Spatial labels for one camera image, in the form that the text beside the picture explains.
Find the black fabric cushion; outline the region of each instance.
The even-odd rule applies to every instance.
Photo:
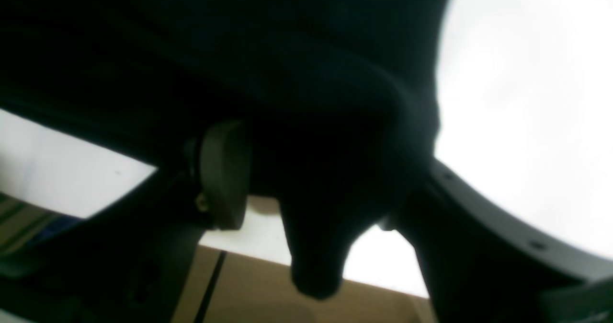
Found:
[[[211,123],[254,131],[300,291],[433,159],[446,0],[1,0],[0,107],[154,164]]]

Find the screw hole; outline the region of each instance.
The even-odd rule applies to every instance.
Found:
[[[530,246],[538,251],[545,251],[547,249],[547,246],[545,246],[545,244],[543,244],[542,242],[535,242],[534,240],[530,240]]]
[[[208,212],[208,201],[206,200],[206,196],[204,196],[204,194],[198,194],[198,196],[195,198],[195,205],[199,212]]]

